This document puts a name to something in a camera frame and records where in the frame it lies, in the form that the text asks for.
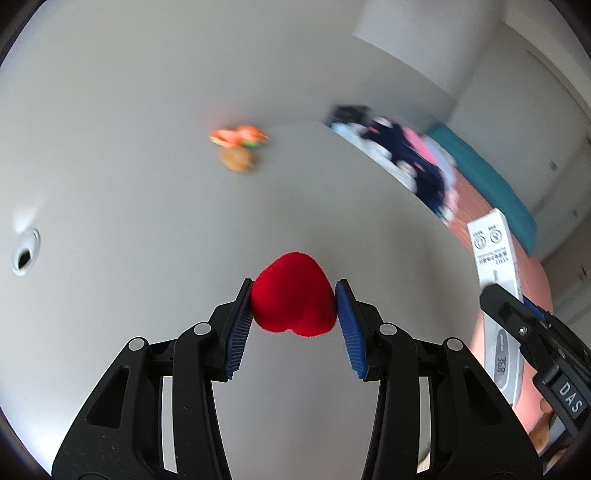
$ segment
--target white box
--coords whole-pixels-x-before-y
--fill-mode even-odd
[[[523,301],[517,258],[505,215],[494,209],[467,225],[476,260],[480,290],[498,283]],[[521,393],[524,359],[519,342],[484,314],[485,370],[507,402],[516,405]]]

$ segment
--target pink fabric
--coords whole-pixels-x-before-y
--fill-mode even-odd
[[[478,191],[458,172],[456,172],[456,190],[459,195],[456,218],[450,222],[449,229],[456,235],[458,240],[472,251],[472,244],[466,224],[482,215],[488,213],[492,208],[490,204],[478,193]],[[517,256],[517,268],[521,279],[523,295],[528,297],[535,304],[549,312],[552,311],[552,297],[548,278],[540,262],[528,257],[523,247],[513,237],[513,246]],[[472,336],[470,350],[478,361],[484,363],[484,331],[482,313],[476,319],[476,327]],[[521,424],[529,432],[542,416],[540,410],[540,392],[534,387],[532,379],[535,370],[526,362],[523,376],[523,387],[519,402],[515,406],[515,414]]]
[[[415,152],[421,155],[430,164],[435,165],[436,167],[439,166],[439,162],[435,158],[435,155],[433,155],[429,147],[425,145],[425,142],[421,140],[421,137],[419,137],[413,129],[403,127],[402,132],[404,133],[404,137],[408,140],[408,143],[414,148]]]

